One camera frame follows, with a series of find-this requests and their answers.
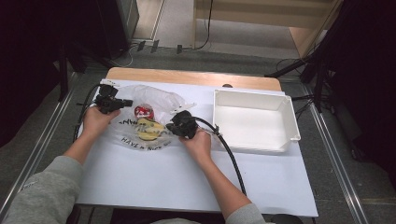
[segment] person's right hand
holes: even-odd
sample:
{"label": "person's right hand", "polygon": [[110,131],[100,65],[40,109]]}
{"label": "person's right hand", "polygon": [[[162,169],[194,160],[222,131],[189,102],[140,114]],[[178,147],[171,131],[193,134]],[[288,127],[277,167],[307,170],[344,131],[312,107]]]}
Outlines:
{"label": "person's right hand", "polygon": [[195,136],[192,139],[179,137],[181,143],[190,152],[192,158],[200,165],[203,166],[206,162],[212,161],[210,156],[211,137],[210,134],[198,128]]}
{"label": "person's right hand", "polygon": [[98,106],[88,108],[84,115],[84,127],[81,135],[89,135],[93,138],[97,138],[105,131],[110,121],[119,114],[119,110],[109,114],[102,114]]}

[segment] white tray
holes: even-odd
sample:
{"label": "white tray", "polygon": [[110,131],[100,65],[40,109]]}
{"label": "white tray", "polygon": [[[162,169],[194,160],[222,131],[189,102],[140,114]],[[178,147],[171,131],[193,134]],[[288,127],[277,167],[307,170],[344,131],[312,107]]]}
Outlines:
{"label": "white tray", "polygon": [[289,96],[215,90],[213,121],[234,152],[284,152],[301,139]]}

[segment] white plastic bag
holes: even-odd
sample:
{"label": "white plastic bag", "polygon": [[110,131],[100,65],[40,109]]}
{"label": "white plastic bag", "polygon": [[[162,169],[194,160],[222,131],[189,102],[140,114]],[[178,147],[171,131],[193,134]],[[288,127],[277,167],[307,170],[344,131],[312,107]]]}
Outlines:
{"label": "white plastic bag", "polygon": [[[137,85],[119,88],[116,97],[133,100],[134,103],[132,107],[122,108],[121,113],[111,121],[104,133],[104,137],[108,140],[132,149],[157,150],[177,139],[165,128],[165,124],[171,122],[173,115],[170,112],[185,104],[181,96],[173,92]],[[134,109],[144,104],[152,107],[156,123],[135,116]]]}

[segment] white table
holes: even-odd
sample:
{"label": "white table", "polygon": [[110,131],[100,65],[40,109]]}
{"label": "white table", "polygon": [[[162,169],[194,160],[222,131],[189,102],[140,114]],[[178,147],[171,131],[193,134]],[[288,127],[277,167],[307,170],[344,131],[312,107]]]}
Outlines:
{"label": "white table", "polygon": [[[190,110],[194,116],[212,120],[213,91],[217,87],[115,81],[121,86],[143,84],[178,93],[187,102],[197,103]],[[271,93],[283,94],[281,91]],[[220,170],[239,188],[228,154],[225,151],[213,151],[212,156]],[[297,143],[292,144],[287,153],[278,156],[242,153],[234,153],[234,156],[245,182],[247,196],[263,214],[318,216]],[[178,141],[162,150],[137,151],[100,138],[84,169],[78,204],[219,211],[205,176]]]}

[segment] metal rail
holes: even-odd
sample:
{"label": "metal rail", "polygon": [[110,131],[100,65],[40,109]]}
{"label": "metal rail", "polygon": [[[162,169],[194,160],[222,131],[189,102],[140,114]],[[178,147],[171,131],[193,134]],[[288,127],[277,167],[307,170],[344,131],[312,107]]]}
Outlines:
{"label": "metal rail", "polygon": [[50,139],[53,136],[56,128],[58,127],[59,121],[64,115],[64,111],[66,110],[70,102],[71,96],[76,86],[75,84],[78,82],[79,79],[80,76],[77,73],[72,74],[70,78],[70,86],[71,86],[70,91],[66,94],[64,100],[58,103],[57,106],[55,107],[49,119],[49,122],[47,123],[43,133],[38,138],[38,141],[35,144],[35,147],[32,150],[29,159],[23,166],[20,175],[15,180],[14,184],[9,190],[9,193],[0,210],[0,223],[2,223],[3,220],[5,219],[8,209],[11,206],[11,203],[14,200],[17,193],[21,191],[26,180],[35,172],[35,169],[37,168],[38,164],[41,162],[41,159],[47,149]]}
{"label": "metal rail", "polygon": [[[313,94],[309,86],[303,85],[303,89],[305,94]],[[341,161],[340,155],[338,154],[337,148],[332,140],[332,136],[330,135],[323,116],[319,114],[314,105],[311,105],[310,109],[355,223],[368,224],[369,221],[365,215],[363,207],[361,206],[361,200],[349,179],[347,170]]]}

